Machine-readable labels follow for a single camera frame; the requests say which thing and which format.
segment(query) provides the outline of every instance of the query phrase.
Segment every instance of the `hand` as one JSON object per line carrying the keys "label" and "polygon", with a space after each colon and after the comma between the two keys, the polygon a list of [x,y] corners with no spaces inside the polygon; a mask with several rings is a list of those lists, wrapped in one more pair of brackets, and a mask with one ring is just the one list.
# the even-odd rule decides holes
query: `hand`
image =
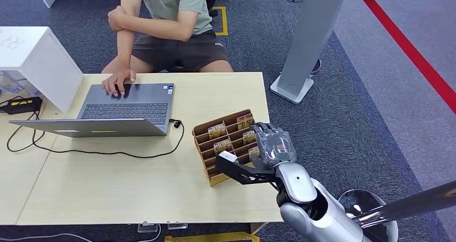
{"label": "hand", "polygon": [[116,84],[119,88],[120,94],[125,95],[124,89],[124,81],[125,79],[130,79],[132,82],[136,80],[136,73],[128,68],[124,68],[116,73],[113,73],[109,78],[104,80],[101,83],[101,87],[105,90],[109,95],[114,95],[117,97],[117,90]]}
{"label": "hand", "polygon": [[117,6],[114,10],[108,13],[109,26],[113,31],[121,31],[124,29],[120,26],[120,21],[126,15],[127,14],[125,10],[122,8],[122,6]]}

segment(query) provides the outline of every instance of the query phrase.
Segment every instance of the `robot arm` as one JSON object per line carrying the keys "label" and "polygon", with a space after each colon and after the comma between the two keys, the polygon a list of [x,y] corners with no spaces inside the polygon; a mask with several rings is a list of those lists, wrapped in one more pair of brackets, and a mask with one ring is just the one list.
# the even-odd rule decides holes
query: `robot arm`
{"label": "robot arm", "polygon": [[342,205],[296,163],[288,132],[265,123],[256,123],[251,130],[260,151],[260,157],[252,157],[255,168],[240,165],[235,155],[222,152],[216,158],[218,170],[241,184],[276,183],[283,220],[309,242],[370,242]]}

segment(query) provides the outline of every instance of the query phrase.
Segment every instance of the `leg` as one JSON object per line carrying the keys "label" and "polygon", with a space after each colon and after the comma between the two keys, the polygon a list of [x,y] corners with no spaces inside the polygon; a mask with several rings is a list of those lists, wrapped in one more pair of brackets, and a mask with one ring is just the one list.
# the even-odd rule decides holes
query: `leg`
{"label": "leg", "polygon": [[[133,44],[130,67],[136,73],[152,73],[161,71],[164,66],[175,61],[174,54],[176,41],[159,39],[145,34],[139,35]],[[102,71],[102,74],[112,74],[121,68],[116,57]]]}
{"label": "leg", "polygon": [[198,72],[200,72],[200,73],[215,73],[215,72],[230,73],[230,72],[233,72],[233,69],[231,68],[231,65],[228,61],[218,60],[218,61],[208,64],[207,66],[204,66]]}
{"label": "leg", "polygon": [[213,30],[192,35],[187,42],[177,43],[177,58],[187,72],[232,72],[225,48],[217,42]]}
{"label": "leg", "polygon": [[[121,69],[122,67],[123,66],[120,63],[120,60],[116,57],[103,69],[103,71],[101,73],[102,74],[112,74],[112,73],[116,72],[117,70]],[[143,60],[140,60],[139,58],[137,58],[134,55],[131,56],[130,67],[137,74],[151,73],[153,70],[151,65],[144,62]]]}

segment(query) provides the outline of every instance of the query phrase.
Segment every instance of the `black cable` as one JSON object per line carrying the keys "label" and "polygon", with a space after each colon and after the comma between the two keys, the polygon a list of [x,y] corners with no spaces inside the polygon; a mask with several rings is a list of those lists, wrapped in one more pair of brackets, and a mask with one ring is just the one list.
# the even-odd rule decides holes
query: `black cable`
{"label": "black cable", "polygon": [[[33,116],[35,116],[35,115],[36,115],[35,120],[39,120],[39,119],[40,119],[39,114],[40,114],[39,111],[38,111],[38,113],[34,112],[31,116],[28,117],[27,120],[30,120],[30,119],[31,119]],[[23,126],[18,127],[18,128],[13,132],[13,134],[10,136],[10,138],[8,138],[8,141],[6,141],[6,148],[8,149],[8,151],[10,151],[10,152],[21,152],[21,151],[23,151],[23,150],[25,150],[25,149],[30,148],[30,146],[33,145],[33,143],[31,143],[31,144],[25,146],[24,148],[21,148],[21,149],[18,149],[18,150],[13,150],[13,149],[11,149],[11,147],[10,147],[11,139],[13,139],[13,137],[16,135],[16,133],[17,133],[22,127],[23,127]],[[34,137],[35,137],[36,133],[37,133],[37,130],[36,130],[36,129],[33,129],[33,136],[34,136]],[[45,132],[43,131],[43,134],[41,134],[41,136],[40,136],[36,141],[39,141],[39,140],[44,136],[44,134],[45,134]]]}
{"label": "black cable", "polygon": [[0,105],[2,105],[2,104],[4,104],[4,103],[7,103],[7,102],[10,102],[10,101],[13,101],[13,100],[16,99],[16,98],[24,99],[22,96],[16,96],[16,97],[14,97],[14,98],[7,99],[6,101],[0,102]]}
{"label": "black cable", "polygon": [[[4,102],[1,102],[0,104],[2,103],[5,103],[5,102],[8,102],[10,100],[13,100],[15,98],[12,98],[12,99],[9,99],[7,101],[4,101]],[[33,116],[36,115],[36,120],[39,120],[39,115],[40,115],[40,112],[41,110],[37,112],[34,112],[31,116],[29,116],[29,118],[27,120],[30,120]],[[140,158],[140,159],[150,159],[150,158],[155,158],[155,157],[159,157],[159,156],[164,156],[164,155],[168,155],[168,154],[171,154],[173,152],[175,152],[177,150],[177,148],[179,147],[179,145],[181,144],[181,141],[184,137],[184,133],[185,133],[185,127],[184,127],[184,124],[182,123],[181,120],[178,120],[178,119],[172,119],[170,118],[169,119],[169,122],[170,123],[174,123],[174,127],[175,128],[179,128],[179,126],[182,125],[182,134],[181,134],[181,138],[179,138],[179,141],[177,142],[176,144],[176,147],[174,147],[173,150],[171,150],[170,152],[167,152],[167,153],[161,153],[161,154],[157,154],[157,155],[153,155],[153,156],[136,156],[136,155],[133,155],[133,154],[130,154],[130,153],[126,153],[126,152],[88,152],[88,151],[82,151],[82,150],[65,150],[65,151],[55,151],[53,149],[49,149],[49,148],[45,148],[45,147],[42,147],[42,146],[39,146],[37,144],[37,142],[45,135],[45,131],[43,131],[43,134],[37,139],[35,140],[35,136],[37,134],[37,130],[36,129],[33,129],[33,136],[32,136],[32,143],[27,145],[26,147],[24,148],[21,148],[21,149],[18,149],[18,150],[13,150],[10,148],[10,141],[11,139],[16,135],[16,133],[22,128],[22,126],[18,127],[14,132],[13,134],[10,136],[10,138],[8,138],[8,141],[6,142],[6,148],[8,149],[8,151],[10,152],[20,152],[20,151],[23,151],[27,148],[29,148],[30,146],[35,146],[39,149],[42,149],[42,150],[46,150],[46,151],[49,151],[49,152],[53,152],[53,153],[67,153],[67,152],[79,152],[79,153],[85,153],[85,154],[101,154],[101,155],[115,155],[115,154],[123,154],[123,155],[126,155],[126,156],[130,156],[130,157],[134,157],[134,158]]]}
{"label": "black cable", "polygon": [[52,149],[44,148],[44,147],[41,147],[41,146],[37,145],[36,142],[37,142],[38,140],[35,140],[35,133],[33,134],[33,137],[32,137],[32,145],[34,145],[35,147],[40,148],[40,149],[42,149],[42,150],[46,150],[46,151],[53,152],[53,153],[79,152],[79,153],[85,153],[85,154],[101,154],[101,155],[123,154],[123,155],[130,156],[130,157],[134,157],[134,158],[150,159],[150,158],[155,158],[155,157],[159,157],[159,156],[164,156],[164,155],[171,154],[171,153],[175,152],[176,149],[179,147],[179,144],[181,143],[182,138],[184,137],[184,132],[185,132],[184,124],[182,123],[182,121],[180,121],[180,120],[178,120],[178,119],[170,119],[169,122],[170,122],[170,123],[173,123],[173,122],[174,122],[174,127],[175,127],[175,128],[179,128],[179,126],[182,125],[182,134],[181,134],[181,138],[179,139],[179,141],[178,141],[177,144],[176,144],[176,147],[174,147],[174,149],[173,149],[172,151],[167,152],[167,153],[161,153],[161,154],[153,155],[153,156],[136,156],[136,155],[133,155],[133,154],[130,154],[130,153],[126,153],[126,152],[88,152],[88,151],[82,151],[82,150],[54,151],[54,150],[52,150]]}

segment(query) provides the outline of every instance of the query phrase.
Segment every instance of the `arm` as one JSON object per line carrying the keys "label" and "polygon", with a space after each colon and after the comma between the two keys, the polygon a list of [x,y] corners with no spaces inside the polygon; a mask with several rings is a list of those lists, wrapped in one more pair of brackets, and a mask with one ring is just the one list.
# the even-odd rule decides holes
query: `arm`
{"label": "arm", "polygon": [[197,20],[198,13],[192,11],[179,11],[177,20],[145,19],[125,14],[120,17],[119,26],[157,38],[187,41]]}
{"label": "arm", "polygon": [[[120,0],[120,5],[127,16],[138,17],[141,0]],[[134,41],[134,31],[123,30],[117,32],[117,56],[125,68],[130,69],[131,51]]]}
{"label": "arm", "polygon": [[177,20],[143,19],[118,12],[114,19],[118,26],[162,39],[187,41],[195,30],[200,13],[207,13],[205,0],[180,0]]}

